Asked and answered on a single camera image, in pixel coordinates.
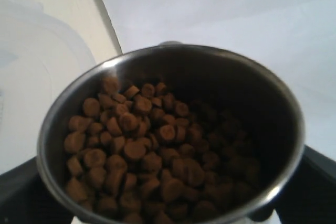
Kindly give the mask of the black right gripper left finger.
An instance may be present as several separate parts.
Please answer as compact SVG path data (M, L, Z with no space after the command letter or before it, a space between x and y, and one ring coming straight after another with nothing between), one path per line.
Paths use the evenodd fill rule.
M1 175L1 223L68 224L73 218L41 181L35 158Z

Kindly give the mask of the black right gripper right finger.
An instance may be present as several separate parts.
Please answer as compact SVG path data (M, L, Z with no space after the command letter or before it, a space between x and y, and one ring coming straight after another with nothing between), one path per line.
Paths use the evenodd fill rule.
M269 207L268 223L335 223L335 161L306 146L295 174Z

